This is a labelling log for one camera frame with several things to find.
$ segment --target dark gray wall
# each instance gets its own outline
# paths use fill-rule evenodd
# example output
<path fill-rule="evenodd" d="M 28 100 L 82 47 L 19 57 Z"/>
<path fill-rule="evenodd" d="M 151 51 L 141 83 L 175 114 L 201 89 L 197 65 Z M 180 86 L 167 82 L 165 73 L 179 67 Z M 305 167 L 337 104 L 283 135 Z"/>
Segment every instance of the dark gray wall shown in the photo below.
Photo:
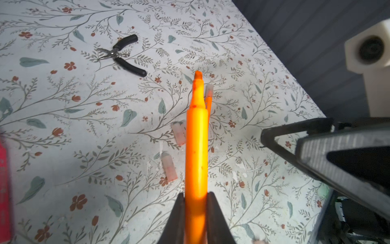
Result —
<path fill-rule="evenodd" d="M 390 18 L 389 0 L 233 2 L 326 116 L 369 116 L 363 78 L 346 69 L 344 42 Z"/>

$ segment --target pliers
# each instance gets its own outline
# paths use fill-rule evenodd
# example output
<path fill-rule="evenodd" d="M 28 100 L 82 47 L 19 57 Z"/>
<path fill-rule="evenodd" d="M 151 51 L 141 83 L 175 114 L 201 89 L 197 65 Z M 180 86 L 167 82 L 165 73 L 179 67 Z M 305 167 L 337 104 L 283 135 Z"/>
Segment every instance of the pliers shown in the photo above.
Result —
<path fill-rule="evenodd" d="M 125 38 L 121 39 L 120 41 L 118 41 L 117 44 L 115 44 L 112 47 L 111 51 L 109 51 L 107 49 L 104 49 L 104 48 L 98 48 L 97 49 L 98 51 L 102 51 L 102 52 L 108 53 L 106 56 L 103 56 L 103 57 L 99 58 L 98 61 L 103 60 L 103 59 L 113 58 L 125 70 L 128 70 L 128 71 L 130 71 L 130 72 L 132 72 L 132 73 L 134 73 L 136 75 L 145 77 L 146 74 L 147 74 L 145 70 L 137 68 L 137 67 L 131 65 L 128 62 L 126 62 L 124 59 L 121 58 L 121 57 L 128 57 L 128 56 L 130 56 L 130 54 L 128 54 L 128 53 L 118 53 L 124 47 L 129 45 L 130 43 L 134 43 L 134 42 L 137 42 L 137 41 L 138 41 L 138 37 L 136 35 L 131 35 L 131 36 L 125 37 Z"/>

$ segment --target orange highlighter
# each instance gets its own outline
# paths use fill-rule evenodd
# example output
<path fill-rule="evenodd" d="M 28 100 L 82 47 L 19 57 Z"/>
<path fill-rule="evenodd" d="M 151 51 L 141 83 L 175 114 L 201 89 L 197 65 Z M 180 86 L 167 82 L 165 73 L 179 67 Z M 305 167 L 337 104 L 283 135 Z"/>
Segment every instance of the orange highlighter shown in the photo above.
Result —
<path fill-rule="evenodd" d="M 187 111 L 185 243 L 206 241 L 207 145 L 209 113 L 203 99 L 202 73 L 195 72 L 192 100 Z"/>
<path fill-rule="evenodd" d="M 207 120 L 207 124 L 209 124 L 210 121 L 211 102 L 213 101 L 213 91 L 214 91 L 213 85 L 211 84 L 206 85 L 206 97 L 204 101 L 206 103 L 207 112 L 209 113 L 209 119 Z"/>

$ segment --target pink marker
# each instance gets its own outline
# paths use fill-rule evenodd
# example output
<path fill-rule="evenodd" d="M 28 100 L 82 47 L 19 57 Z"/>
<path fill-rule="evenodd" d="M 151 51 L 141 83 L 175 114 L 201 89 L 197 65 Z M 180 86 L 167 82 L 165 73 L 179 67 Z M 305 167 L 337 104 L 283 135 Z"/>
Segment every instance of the pink marker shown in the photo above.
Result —
<path fill-rule="evenodd" d="M 0 243 L 7 243 L 11 240 L 8 170 L 6 160 L 7 151 L 0 144 Z"/>

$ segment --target floral pattern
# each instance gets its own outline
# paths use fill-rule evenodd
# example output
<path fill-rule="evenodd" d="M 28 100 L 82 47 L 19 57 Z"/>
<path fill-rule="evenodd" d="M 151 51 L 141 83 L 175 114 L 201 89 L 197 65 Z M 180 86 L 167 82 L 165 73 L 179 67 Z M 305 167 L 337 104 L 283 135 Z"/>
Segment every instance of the floral pattern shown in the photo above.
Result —
<path fill-rule="evenodd" d="M 214 85 L 209 191 L 238 244 L 305 243 L 327 186 L 260 142 L 272 126 L 322 117 L 229 0 L 7 0 L 0 16 L 0 138 L 13 243 L 156 243 L 184 191 L 195 70 Z M 144 78 L 99 48 L 123 48 Z M 293 152 L 303 134 L 278 139 Z M 160 162 L 173 158 L 168 182 Z"/>

